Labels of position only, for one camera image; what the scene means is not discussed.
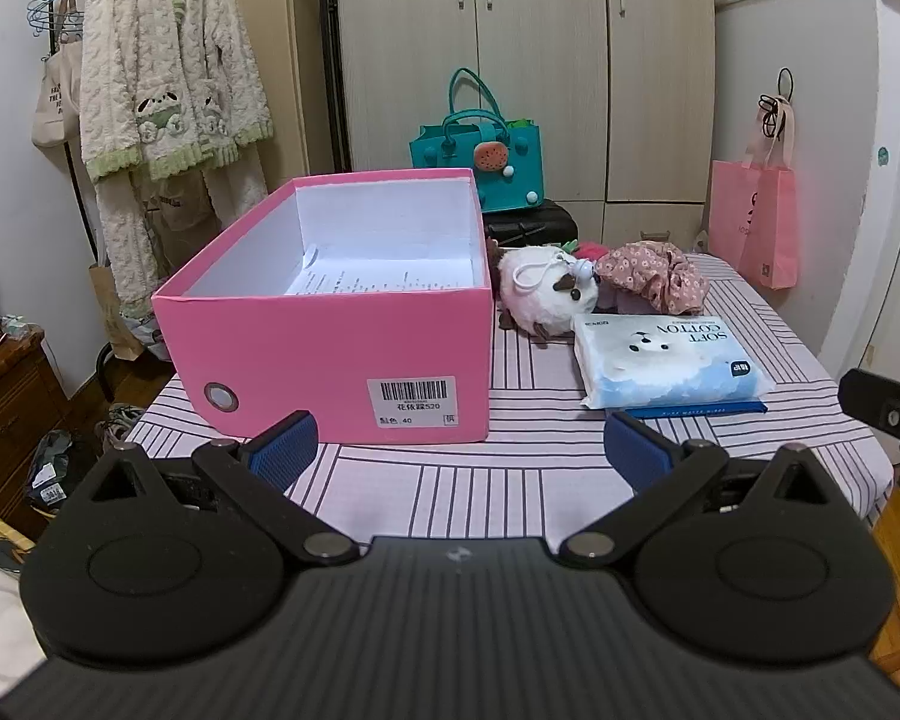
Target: white wardrobe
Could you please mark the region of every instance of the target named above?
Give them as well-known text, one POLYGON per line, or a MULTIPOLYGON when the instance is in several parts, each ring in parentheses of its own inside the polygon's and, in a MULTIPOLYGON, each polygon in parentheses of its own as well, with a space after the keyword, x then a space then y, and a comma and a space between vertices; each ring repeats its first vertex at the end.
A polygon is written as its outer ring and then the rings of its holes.
MULTIPOLYGON (((354 170, 408 167, 467 66, 540 126, 549 199, 582 238, 688 247, 706 199, 713 0, 340 0, 354 170)), ((458 107, 478 107, 458 86, 458 107)))

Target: tote bag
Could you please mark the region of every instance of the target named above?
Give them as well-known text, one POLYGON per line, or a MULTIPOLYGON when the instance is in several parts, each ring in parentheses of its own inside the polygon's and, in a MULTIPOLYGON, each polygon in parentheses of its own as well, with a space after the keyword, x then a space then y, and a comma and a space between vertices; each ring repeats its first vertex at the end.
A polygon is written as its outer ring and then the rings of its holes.
POLYGON ((72 35, 65 35, 66 17, 77 11, 77 0, 60 0, 53 16, 53 37, 56 53, 45 63, 40 97, 36 103, 31 140, 39 148, 59 146, 80 133, 80 63, 83 44, 72 35))
POLYGON ((710 190, 710 251, 751 284, 781 290, 797 284, 797 182, 791 170, 797 122, 786 98, 773 98, 773 137, 758 113, 743 162, 714 162, 710 190), (770 166, 778 143, 782 164, 770 166))
POLYGON ((470 167, 485 214, 543 203, 543 160, 536 124, 531 119, 505 121, 487 84, 469 68, 453 73, 448 98, 450 113, 443 123, 420 127, 419 137, 410 142, 413 166, 470 167), (490 109, 454 110, 454 87, 461 74, 474 80, 490 109), (477 122, 461 124, 462 119, 477 122))

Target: barcode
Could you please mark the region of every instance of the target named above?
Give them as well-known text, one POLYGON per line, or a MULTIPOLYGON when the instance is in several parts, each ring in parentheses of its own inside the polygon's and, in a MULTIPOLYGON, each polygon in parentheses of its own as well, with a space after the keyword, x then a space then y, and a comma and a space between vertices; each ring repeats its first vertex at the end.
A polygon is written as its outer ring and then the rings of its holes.
POLYGON ((447 382, 432 379, 418 382, 380 382, 384 400, 446 400, 447 382))

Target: wooden nightstand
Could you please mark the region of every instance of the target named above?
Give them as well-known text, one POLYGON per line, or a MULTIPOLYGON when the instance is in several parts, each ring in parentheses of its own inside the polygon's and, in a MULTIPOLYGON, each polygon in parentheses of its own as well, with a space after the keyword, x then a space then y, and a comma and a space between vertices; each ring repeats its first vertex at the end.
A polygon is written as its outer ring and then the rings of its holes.
POLYGON ((67 398, 43 347, 43 330, 0 344, 0 518, 29 538, 47 526, 24 498, 31 455, 48 430, 64 427, 67 398))

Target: teal handbag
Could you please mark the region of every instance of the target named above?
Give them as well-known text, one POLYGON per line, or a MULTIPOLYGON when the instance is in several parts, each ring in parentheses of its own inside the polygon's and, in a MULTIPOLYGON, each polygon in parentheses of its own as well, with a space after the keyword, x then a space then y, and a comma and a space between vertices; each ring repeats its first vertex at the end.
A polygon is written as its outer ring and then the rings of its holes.
POLYGON ((506 121, 487 84, 469 68, 460 68, 451 77, 449 103, 450 113, 442 124, 420 127, 419 137, 410 141, 413 166, 470 167, 485 214, 543 203, 539 127, 531 119, 506 121), (492 110, 454 110, 453 90, 462 73, 476 81, 492 110), (478 121, 461 124, 462 119, 478 121))

